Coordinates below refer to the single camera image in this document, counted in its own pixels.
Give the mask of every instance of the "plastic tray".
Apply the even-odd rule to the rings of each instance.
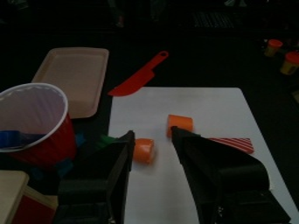
[[[108,50],[62,47],[49,50],[32,82],[57,86],[68,97],[69,118],[93,116],[105,78]]]

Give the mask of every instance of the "table surface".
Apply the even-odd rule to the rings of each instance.
[[[278,73],[281,60],[265,58],[257,42],[245,38],[182,35],[137,39],[94,33],[18,33],[16,40],[14,35],[1,37],[0,91],[32,81],[52,48],[85,46],[109,51],[97,113],[90,118],[73,120],[76,133],[82,133],[86,139],[82,147],[86,151],[94,147],[100,134],[108,133],[112,102],[108,91],[161,50],[169,52],[169,58],[153,70],[148,87],[238,88],[299,207],[299,111],[285,86],[288,78]],[[32,175],[30,166],[18,164],[4,154],[0,157],[1,169],[22,169]],[[30,177],[28,185],[50,194],[57,191],[58,180],[56,175],[45,173],[42,180]]]

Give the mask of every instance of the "red plastic cup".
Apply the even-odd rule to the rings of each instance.
[[[76,156],[76,141],[62,91],[46,83],[29,83],[0,94],[0,130],[44,136],[21,149],[0,150],[46,171]]]
[[[277,39],[269,39],[266,41],[266,47],[265,47],[265,52],[264,52],[264,55],[266,57],[273,57],[274,54],[276,54],[276,51],[278,50],[278,48],[281,47],[282,45],[282,42]]]
[[[299,67],[299,52],[288,52],[284,55],[284,63],[280,67],[281,74],[293,74]]]

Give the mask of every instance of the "orange block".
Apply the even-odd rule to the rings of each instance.
[[[172,137],[172,130],[170,130],[172,126],[192,131],[192,119],[188,116],[168,115],[168,124],[166,124],[168,137]]]
[[[133,160],[142,164],[150,164],[154,158],[154,140],[149,138],[137,138],[134,140]]]

